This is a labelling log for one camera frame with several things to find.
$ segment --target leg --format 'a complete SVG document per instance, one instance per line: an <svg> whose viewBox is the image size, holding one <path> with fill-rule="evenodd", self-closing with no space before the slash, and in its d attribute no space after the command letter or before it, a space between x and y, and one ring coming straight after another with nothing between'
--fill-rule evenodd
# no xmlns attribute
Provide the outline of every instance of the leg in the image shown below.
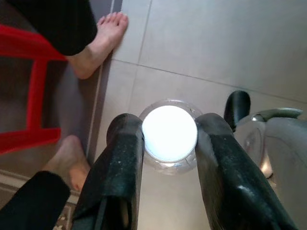
<svg viewBox="0 0 307 230"><path fill-rule="evenodd" d="M80 141L64 139L57 154L0 210L2 230L51 230L70 195L81 190L89 171Z"/></svg>
<svg viewBox="0 0 307 230"><path fill-rule="evenodd" d="M96 24L88 0L7 0L60 53L80 79L89 78L121 41L128 26L122 13Z"/></svg>

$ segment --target red plastic stool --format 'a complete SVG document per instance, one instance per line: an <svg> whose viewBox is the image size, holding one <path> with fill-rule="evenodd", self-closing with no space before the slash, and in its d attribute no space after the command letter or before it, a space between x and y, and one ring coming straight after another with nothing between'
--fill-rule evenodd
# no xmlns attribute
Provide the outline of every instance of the red plastic stool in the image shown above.
<svg viewBox="0 0 307 230"><path fill-rule="evenodd" d="M42 106L47 63L66 61L50 43L39 34L21 31L0 24L0 55L33 59L28 94L26 130L0 133L0 154L22 150L59 140L60 128L42 128Z"/></svg>

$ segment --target toe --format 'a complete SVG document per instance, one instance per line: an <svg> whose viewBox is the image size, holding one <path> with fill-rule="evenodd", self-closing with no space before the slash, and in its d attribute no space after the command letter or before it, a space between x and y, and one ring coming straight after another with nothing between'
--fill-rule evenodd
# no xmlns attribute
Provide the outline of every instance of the toe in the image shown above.
<svg viewBox="0 0 307 230"><path fill-rule="evenodd" d="M117 16L117 13L116 13L116 12L112 13L112 16L111 16L111 19L110 19L110 22L111 22L111 23L113 23L113 22L115 21L116 16Z"/></svg>
<svg viewBox="0 0 307 230"><path fill-rule="evenodd" d="M109 14L106 16L106 20L105 20L106 23L110 22L111 16L112 16L111 13L109 13Z"/></svg>
<svg viewBox="0 0 307 230"><path fill-rule="evenodd" d="M128 17L126 15L123 15L122 18L120 19L118 25L125 30L128 26Z"/></svg>
<svg viewBox="0 0 307 230"><path fill-rule="evenodd" d="M99 21L97 22L97 25L101 25L102 23L105 22L105 20L106 20L106 17L105 17L105 16L101 17L101 18L99 19Z"/></svg>
<svg viewBox="0 0 307 230"><path fill-rule="evenodd" d="M116 25L118 25L118 24L119 24L119 21L121 20L121 18L122 18L123 16L124 16L124 14L123 14L122 12L117 13L116 18L115 18L115 20L114 20L114 23L115 23Z"/></svg>

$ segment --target bare foot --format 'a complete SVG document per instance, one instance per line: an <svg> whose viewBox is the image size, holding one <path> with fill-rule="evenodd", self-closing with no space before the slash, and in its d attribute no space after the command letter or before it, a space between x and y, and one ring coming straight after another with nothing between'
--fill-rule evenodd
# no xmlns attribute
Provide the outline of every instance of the bare foot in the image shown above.
<svg viewBox="0 0 307 230"><path fill-rule="evenodd" d="M115 12L102 17L97 23L95 39L83 51L66 56L80 79L89 78L120 43L128 26L128 17Z"/></svg>
<svg viewBox="0 0 307 230"><path fill-rule="evenodd" d="M59 175L67 185L81 191L90 171L79 138L66 137L58 152L44 166L43 171Z"/></svg>

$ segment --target jar lid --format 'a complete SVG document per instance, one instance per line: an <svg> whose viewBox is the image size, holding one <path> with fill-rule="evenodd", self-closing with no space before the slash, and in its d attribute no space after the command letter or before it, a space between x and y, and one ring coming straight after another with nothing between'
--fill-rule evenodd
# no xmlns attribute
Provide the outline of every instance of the jar lid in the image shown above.
<svg viewBox="0 0 307 230"><path fill-rule="evenodd" d="M161 106L144 119L146 151L157 161L177 162L189 156L197 143L197 127L188 112L176 106Z"/></svg>

